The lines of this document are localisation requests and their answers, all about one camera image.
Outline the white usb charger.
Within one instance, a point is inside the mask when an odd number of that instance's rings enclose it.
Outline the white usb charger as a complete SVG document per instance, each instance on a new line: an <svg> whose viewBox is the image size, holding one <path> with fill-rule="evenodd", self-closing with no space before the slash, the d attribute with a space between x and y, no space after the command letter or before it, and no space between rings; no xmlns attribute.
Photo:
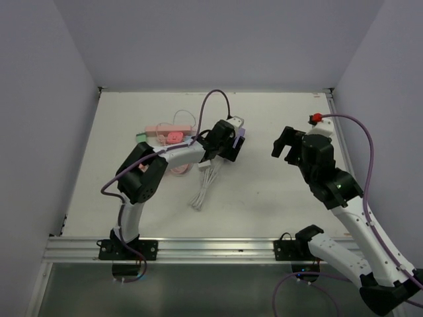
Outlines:
<svg viewBox="0 0 423 317"><path fill-rule="evenodd" d="M209 169L211 167L212 167L212 163L211 163L210 160L198 163L198 170L200 172L206 171L207 169Z"/></svg>

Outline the pink plug adapter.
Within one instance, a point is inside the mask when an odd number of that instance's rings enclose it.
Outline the pink plug adapter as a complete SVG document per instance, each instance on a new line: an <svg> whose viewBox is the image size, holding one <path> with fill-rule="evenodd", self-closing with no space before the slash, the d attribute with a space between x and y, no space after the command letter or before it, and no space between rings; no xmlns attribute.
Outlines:
<svg viewBox="0 0 423 317"><path fill-rule="evenodd" d="M172 131L167 135L166 144L175 145L184 141L184 133L181 131Z"/></svg>

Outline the pink power strip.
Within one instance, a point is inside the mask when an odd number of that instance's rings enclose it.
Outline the pink power strip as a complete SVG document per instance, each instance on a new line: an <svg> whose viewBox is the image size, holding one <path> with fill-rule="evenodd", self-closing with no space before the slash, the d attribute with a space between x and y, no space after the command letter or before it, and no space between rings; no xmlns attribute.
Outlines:
<svg viewBox="0 0 423 317"><path fill-rule="evenodd" d="M196 130L190 125L148 125L145 127L144 133L148 137L156 135L167 136L169 133L182 132L184 135L191 135Z"/></svg>

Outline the green plug adapter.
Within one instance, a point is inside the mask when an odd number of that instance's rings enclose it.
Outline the green plug adapter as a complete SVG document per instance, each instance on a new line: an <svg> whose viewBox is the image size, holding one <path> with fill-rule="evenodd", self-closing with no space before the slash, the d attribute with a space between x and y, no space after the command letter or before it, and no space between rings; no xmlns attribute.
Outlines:
<svg viewBox="0 0 423 317"><path fill-rule="evenodd" d="M135 141L136 141L136 143L146 142L147 141L146 134L145 133L138 133L135 136Z"/></svg>

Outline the purple power strip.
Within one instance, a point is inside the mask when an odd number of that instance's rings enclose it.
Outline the purple power strip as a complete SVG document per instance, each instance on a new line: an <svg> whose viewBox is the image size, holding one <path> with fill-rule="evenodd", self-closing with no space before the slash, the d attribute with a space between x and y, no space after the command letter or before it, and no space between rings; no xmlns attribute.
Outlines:
<svg viewBox="0 0 423 317"><path fill-rule="evenodd" d="M245 136L245 129L242 127L238 130L237 135L235 137L233 148L235 149L240 141Z"/></svg>

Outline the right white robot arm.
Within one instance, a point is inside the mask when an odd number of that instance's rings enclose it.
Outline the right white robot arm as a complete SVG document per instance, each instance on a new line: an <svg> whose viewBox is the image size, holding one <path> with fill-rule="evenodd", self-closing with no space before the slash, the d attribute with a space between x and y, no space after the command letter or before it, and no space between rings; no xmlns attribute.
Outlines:
<svg viewBox="0 0 423 317"><path fill-rule="evenodd" d="M272 156L290 147L284 160L300 169L313 195L344 225L362 255L310 225L293 240L275 240L275 259L325 261L358 288L373 313L385 316L420 290L422 270L402 255L372 212L363 208L363 190L350 173L336 167L331 134L331 129L314 127L305 133L287 126L275 140Z"/></svg>

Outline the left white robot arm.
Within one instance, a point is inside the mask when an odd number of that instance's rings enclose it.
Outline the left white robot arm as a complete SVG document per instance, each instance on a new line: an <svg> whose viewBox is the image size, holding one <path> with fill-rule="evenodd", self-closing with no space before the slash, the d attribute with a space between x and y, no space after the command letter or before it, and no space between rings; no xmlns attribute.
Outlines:
<svg viewBox="0 0 423 317"><path fill-rule="evenodd" d="M243 125L244 119L232 117L219 120L206 136L196 135L176 145L152 147L141 142L135 146L115 177L101 189L108 195L107 187L116 182L120 192L112 194L122 202L110 231L116 254L127 260L137 253L135 240L145 202L156 193L165 173L186 164L205 165L215 157L235 161L245 141Z"/></svg>

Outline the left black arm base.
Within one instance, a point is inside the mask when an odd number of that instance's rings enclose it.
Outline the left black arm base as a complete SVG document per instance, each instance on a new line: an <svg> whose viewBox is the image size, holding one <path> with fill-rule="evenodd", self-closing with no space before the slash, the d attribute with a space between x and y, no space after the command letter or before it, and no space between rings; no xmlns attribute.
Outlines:
<svg viewBox="0 0 423 317"><path fill-rule="evenodd" d="M137 240L128 245L140 253L145 260L155 261L158 252L157 240ZM129 283L141 279L145 274L145 262L131 250L122 245L118 238L97 240L98 259L112 262L112 276L117 281Z"/></svg>

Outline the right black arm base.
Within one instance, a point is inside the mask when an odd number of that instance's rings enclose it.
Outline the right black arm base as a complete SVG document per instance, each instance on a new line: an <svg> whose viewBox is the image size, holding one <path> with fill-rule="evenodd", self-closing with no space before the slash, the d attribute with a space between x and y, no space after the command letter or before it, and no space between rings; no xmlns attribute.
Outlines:
<svg viewBox="0 0 423 317"><path fill-rule="evenodd" d="M310 225L295 234L285 232L279 239L273 241L273 251L276 261L291 262L291 269L295 277L313 283L318 279L321 259L312 255L308 242L324 230L317 225Z"/></svg>

